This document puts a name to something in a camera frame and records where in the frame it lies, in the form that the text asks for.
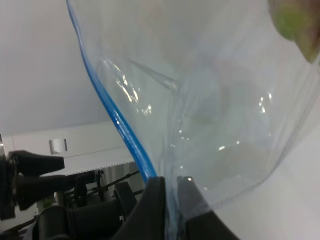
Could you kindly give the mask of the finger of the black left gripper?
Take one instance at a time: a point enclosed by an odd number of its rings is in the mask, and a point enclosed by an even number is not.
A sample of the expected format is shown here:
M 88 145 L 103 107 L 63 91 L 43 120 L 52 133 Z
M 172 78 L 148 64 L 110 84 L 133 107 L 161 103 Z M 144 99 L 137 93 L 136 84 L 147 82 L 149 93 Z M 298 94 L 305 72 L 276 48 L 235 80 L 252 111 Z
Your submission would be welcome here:
M 38 177 L 65 168 L 63 156 L 39 155 L 26 150 L 11 152 L 17 172 L 24 176 Z
M 73 185 L 71 175 L 18 176 L 17 204 L 24 211 L 34 203 L 43 200 L 54 192 L 65 191 Z

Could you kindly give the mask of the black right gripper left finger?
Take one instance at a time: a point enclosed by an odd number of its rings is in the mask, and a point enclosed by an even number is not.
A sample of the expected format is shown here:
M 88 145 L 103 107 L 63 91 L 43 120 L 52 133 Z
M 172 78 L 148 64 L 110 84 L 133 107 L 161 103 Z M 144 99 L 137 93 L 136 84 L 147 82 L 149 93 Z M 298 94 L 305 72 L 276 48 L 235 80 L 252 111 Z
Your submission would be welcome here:
M 166 186 L 164 177 L 150 177 L 142 197 L 114 240 L 163 240 L 165 238 Z

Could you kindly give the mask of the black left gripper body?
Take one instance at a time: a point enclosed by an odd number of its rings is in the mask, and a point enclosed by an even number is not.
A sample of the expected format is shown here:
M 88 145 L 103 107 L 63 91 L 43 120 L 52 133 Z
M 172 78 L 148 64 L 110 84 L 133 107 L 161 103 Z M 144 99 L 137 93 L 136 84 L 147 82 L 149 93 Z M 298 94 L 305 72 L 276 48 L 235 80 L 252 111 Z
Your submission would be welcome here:
M 17 158 L 19 150 L 10 151 L 8 156 L 0 156 L 0 219 L 9 220 L 16 217 L 19 206 L 17 195 Z

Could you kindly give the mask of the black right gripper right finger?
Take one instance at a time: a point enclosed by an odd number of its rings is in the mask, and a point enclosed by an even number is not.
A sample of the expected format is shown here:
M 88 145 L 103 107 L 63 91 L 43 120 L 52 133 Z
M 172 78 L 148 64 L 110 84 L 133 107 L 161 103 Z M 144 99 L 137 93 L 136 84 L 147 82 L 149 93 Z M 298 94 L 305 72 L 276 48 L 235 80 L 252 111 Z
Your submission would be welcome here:
M 179 236 L 182 240 L 237 240 L 211 209 L 189 176 L 177 178 Z

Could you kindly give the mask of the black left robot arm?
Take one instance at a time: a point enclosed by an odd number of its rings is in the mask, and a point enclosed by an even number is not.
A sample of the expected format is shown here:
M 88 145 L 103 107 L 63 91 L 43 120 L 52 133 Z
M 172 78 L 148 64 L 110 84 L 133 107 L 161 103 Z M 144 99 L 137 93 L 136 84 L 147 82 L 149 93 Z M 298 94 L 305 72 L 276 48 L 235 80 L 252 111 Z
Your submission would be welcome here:
M 57 175 L 65 167 L 61 156 L 47 156 L 25 150 L 0 157 L 0 218 L 16 217 L 56 193 L 70 191 L 76 207 L 61 204 L 45 208 L 29 222 L 3 232 L 3 240 L 109 240 L 125 224 L 138 203 L 137 195 L 122 177 L 113 181 L 114 197 L 89 205 L 86 174 Z

